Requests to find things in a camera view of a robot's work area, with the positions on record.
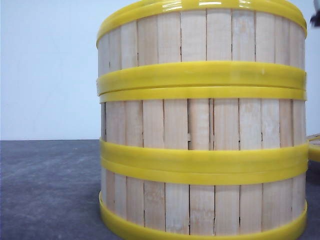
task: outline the yellow object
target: yellow object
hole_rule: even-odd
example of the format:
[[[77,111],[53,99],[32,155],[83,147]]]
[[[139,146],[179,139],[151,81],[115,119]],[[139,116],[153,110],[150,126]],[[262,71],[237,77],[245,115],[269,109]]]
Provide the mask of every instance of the yellow object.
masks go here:
[[[113,91],[100,96],[100,103],[152,99],[295,99],[307,100],[304,90],[260,86],[189,86]]]
[[[307,36],[307,23],[301,11],[286,0],[141,0],[116,11],[103,21],[97,34],[100,38],[109,31],[138,19],[190,10],[238,9],[282,16],[300,25]]]
[[[306,90],[300,68],[249,61],[187,61],[126,68],[97,80],[98,95],[174,87],[270,87]]]
[[[320,136],[309,139],[309,142],[320,140]],[[320,146],[309,144],[308,158],[313,161],[320,162]]]
[[[192,185],[276,182],[308,169],[308,144],[260,150],[177,150],[100,140],[101,165],[137,179]]]
[[[297,219],[272,230],[234,236],[200,236],[164,232],[134,224],[108,210],[102,201],[101,193],[99,202],[104,224],[125,240],[296,240],[306,228],[308,208],[306,202],[303,213]]]

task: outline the white wall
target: white wall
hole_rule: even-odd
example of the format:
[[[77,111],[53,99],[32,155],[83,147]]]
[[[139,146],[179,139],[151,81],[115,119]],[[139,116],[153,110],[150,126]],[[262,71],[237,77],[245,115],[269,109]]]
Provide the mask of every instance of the white wall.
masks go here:
[[[98,28],[134,0],[1,1],[1,139],[97,139]],[[312,0],[293,0],[309,22]],[[320,29],[309,29],[307,133],[320,132]]]

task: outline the gray floor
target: gray floor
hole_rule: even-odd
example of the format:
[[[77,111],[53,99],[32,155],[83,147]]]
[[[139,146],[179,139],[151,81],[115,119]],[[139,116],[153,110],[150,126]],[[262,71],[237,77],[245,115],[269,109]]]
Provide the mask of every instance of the gray floor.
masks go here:
[[[2,141],[1,240],[119,240],[100,220],[99,142]],[[308,226],[320,239],[320,164],[307,172]]]

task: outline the dark object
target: dark object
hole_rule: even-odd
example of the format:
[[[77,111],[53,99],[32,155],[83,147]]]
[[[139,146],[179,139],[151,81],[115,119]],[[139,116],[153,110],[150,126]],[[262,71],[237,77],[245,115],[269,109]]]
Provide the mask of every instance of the dark object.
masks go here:
[[[320,10],[311,18],[312,25],[316,27],[320,27]]]

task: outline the light wood surface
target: light wood surface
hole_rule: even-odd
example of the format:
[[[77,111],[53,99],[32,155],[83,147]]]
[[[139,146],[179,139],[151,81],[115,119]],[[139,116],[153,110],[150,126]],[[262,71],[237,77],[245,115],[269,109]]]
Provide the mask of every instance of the light wood surface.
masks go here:
[[[256,13],[256,61],[275,62],[275,26],[276,18],[266,13]],[[264,149],[280,147],[280,104],[278,99],[261,100],[262,147]],[[262,229],[264,231],[278,226],[278,220],[284,209],[281,201],[290,199],[287,181],[263,184]]]
[[[179,12],[157,16],[158,63],[180,62],[181,18]],[[164,100],[164,148],[188,149],[186,99]],[[189,185],[165,184],[165,231],[189,234]]]
[[[303,29],[290,22],[290,65],[305,69],[305,39]],[[293,145],[306,142],[306,106],[304,101],[293,100]],[[305,207],[306,174],[293,179],[292,183],[292,218],[300,216]]]
[[[181,57],[183,62],[205,61],[206,11],[181,13]],[[190,150],[209,150],[209,100],[188,101]],[[214,186],[190,186],[190,234],[214,234]]]
[[[122,58],[120,27],[110,31],[109,33],[109,55],[110,72],[121,70]],[[106,115],[107,141],[121,145],[126,144],[125,102],[108,102]],[[127,218],[127,177],[119,174],[114,174],[114,210],[115,213],[122,218]]]
[[[109,34],[105,34],[99,41],[98,45],[98,77],[110,71],[109,57]],[[107,140],[106,130],[106,103],[101,105],[101,138]],[[101,167],[101,195],[105,205],[107,205],[107,170]]]
[[[214,149],[239,150],[238,99],[214,101]],[[239,191],[235,186],[215,186],[215,234],[239,234]]]
[[[209,13],[208,60],[232,60],[232,13],[229,10],[211,10]],[[214,100],[214,149],[239,149],[238,99]],[[215,186],[214,231],[219,235],[237,235],[239,232],[239,186]]]
[[[121,68],[138,66],[137,21],[121,26]],[[125,144],[143,147],[142,101],[125,102]],[[144,181],[126,178],[127,220],[144,226]]]
[[[289,20],[275,17],[275,63],[290,65],[290,41]],[[293,112],[292,100],[279,100],[279,122],[280,122],[280,147],[293,146]],[[287,224],[292,219],[292,194],[293,180],[287,179],[277,183],[278,191],[275,197],[278,202],[278,213],[273,213],[271,227]]]
[[[157,16],[143,18],[137,22],[138,65],[158,63]],[[163,100],[144,100],[143,145],[146,148],[164,148]],[[144,225],[161,231],[166,230],[165,184],[144,181]]]
[[[255,13],[233,11],[232,60],[255,61]],[[261,149],[261,100],[239,99],[240,149]],[[261,231],[262,184],[240,186],[240,233]]]

